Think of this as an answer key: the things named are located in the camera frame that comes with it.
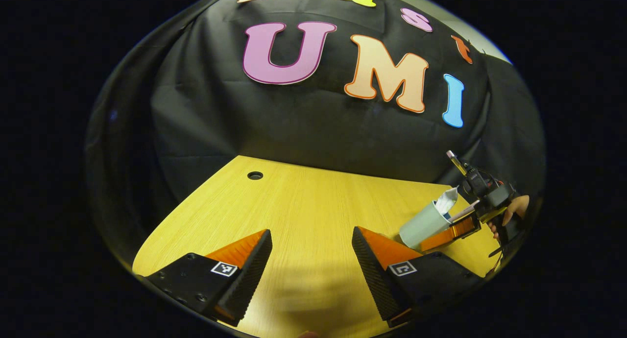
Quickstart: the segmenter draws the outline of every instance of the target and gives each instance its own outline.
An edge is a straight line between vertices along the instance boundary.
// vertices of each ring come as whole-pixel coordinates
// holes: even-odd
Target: yellow wooden tabletop
[[[248,173],[263,173],[251,180]],[[394,238],[399,228],[451,186],[294,166],[238,156],[185,199],[144,242],[133,271],[148,276],[186,253],[206,255],[270,229],[273,249],[237,326],[261,338],[371,337],[381,320],[351,245],[357,225]],[[461,197],[450,213],[466,208]],[[483,277],[498,256],[482,229],[443,251]]]

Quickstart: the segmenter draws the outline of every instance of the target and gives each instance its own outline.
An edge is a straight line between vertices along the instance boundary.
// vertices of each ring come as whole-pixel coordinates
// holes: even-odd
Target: pink letter u
[[[298,29],[304,35],[298,59],[289,66],[277,66],[270,61],[270,51],[276,34],[284,29],[283,23],[266,23],[246,30],[248,43],[244,50],[244,72],[248,77],[269,84],[291,84],[307,79],[320,64],[327,34],[338,28],[330,23],[299,24]]]

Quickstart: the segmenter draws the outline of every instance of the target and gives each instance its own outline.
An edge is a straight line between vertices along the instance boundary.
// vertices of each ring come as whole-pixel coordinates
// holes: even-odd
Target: letter m
[[[344,86],[346,94],[362,99],[373,99],[377,91],[372,87],[372,76],[376,75],[383,100],[390,101],[401,85],[403,91],[396,99],[396,104],[410,112],[422,113],[423,86],[425,71],[429,64],[425,59],[408,52],[394,65],[385,45],[378,39],[365,35],[352,35],[351,41],[359,48],[357,67],[353,81]]]

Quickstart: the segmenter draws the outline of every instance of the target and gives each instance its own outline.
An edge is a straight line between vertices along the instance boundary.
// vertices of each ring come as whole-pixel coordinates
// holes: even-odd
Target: wooden table
[[[263,173],[251,180],[248,173]],[[262,229],[273,250],[238,331],[262,338],[371,337],[381,320],[351,246],[359,225],[394,238],[399,228],[451,186],[384,179],[238,156],[159,224],[137,253],[147,276],[182,255],[202,255]],[[459,198],[450,211],[468,203]],[[498,248],[486,225],[437,248],[485,276]]]

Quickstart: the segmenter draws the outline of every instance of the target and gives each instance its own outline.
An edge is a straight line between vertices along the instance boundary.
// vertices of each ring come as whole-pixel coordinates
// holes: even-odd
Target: hand
[[[511,203],[507,207],[506,213],[503,216],[503,226],[509,223],[509,221],[511,220],[511,216],[513,216],[514,213],[516,213],[521,218],[523,218],[525,216],[525,212],[527,211],[528,206],[529,206],[528,195],[519,196],[511,200]],[[490,227],[490,230],[492,230],[492,232],[494,233],[493,238],[499,239],[499,232],[497,232],[497,226],[492,224],[492,222],[488,222],[488,226]]]
[[[303,332],[300,334],[300,336],[298,336],[297,338],[319,338],[320,336],[318,336],[318,333],[316,332]]]

